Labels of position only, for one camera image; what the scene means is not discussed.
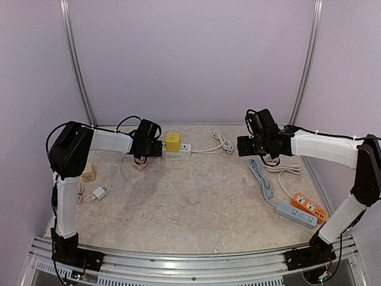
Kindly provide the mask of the white power strip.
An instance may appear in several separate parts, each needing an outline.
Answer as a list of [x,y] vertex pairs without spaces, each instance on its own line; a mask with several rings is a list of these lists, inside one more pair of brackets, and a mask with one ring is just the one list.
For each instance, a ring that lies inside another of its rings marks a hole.
[[180,156],[180,157],[189,157],[192,154],[217,154],[218,150],[223,150],[227,154],[232,154],[234,152],[233,143],[226,138],[224,133],[221,130],[216,129],[212,138],[218,141],[218,145],[206,150],[194,150],[191,144],[181,143],[179,153],[170,153],[165,150],[165,141],[163,143],[163,152],[167,156]]

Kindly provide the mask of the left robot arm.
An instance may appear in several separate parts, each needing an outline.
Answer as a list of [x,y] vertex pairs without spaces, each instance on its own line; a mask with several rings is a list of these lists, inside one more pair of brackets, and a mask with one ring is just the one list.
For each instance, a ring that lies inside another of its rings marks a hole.
[[162,155],[162,128],[147,119],[140,120],[138,127],[129,133],[74,121],[63,123],[59,128],[61,133],[53,145],[46,148],[54,179],[51,204],[55,222],[51,237],[53,252],[69,264],[77,265],[83,260],[75,219],[77,186],[89,153],[122,153],[133,156],[135,164],[144,164],[147,158]]

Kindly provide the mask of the beige cube socket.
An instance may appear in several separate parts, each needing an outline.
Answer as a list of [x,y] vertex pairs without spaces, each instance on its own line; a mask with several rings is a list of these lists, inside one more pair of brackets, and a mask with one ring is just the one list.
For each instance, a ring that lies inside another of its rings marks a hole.
[[96,169],[92,163],[87,163],[84,171],[81,174],[83,182],[92,182],[96,179]]

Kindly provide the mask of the blue power strip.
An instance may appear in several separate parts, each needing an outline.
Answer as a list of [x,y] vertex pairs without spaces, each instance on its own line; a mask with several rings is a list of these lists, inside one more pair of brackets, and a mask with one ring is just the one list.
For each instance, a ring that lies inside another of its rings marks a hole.
[[262,189],[264,199],[274,208],[275,213],[310,229],[317,226],[318,220],[315,216],[310,215],[307,212],[283,201],[278,201],[276,204],[270,201],[273,197],[272,184],[264,176],[261,163],[259,161],[250,159],[248,161],[248,168],[258,181],[258,184]]

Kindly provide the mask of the yellow cube socket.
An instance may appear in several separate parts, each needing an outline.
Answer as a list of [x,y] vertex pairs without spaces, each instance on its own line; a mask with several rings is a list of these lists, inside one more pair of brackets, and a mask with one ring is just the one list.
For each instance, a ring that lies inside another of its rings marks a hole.
[[179,153],[180,147],[180,134],[168,133],[165,138],[165,150],[170,153]]

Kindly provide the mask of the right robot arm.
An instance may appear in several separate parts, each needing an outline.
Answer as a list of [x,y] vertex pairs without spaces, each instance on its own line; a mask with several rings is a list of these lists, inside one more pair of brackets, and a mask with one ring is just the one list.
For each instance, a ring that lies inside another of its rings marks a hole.
[[268,109],[247,110],[245,123],[249,134],[237,138],[240,157],[311,157],[355,170],[349,196],[314,234],[304,252],[309,264],[318,264],[332,243],[380,200],[380,138],[325,134],[293,125],[280,129]]

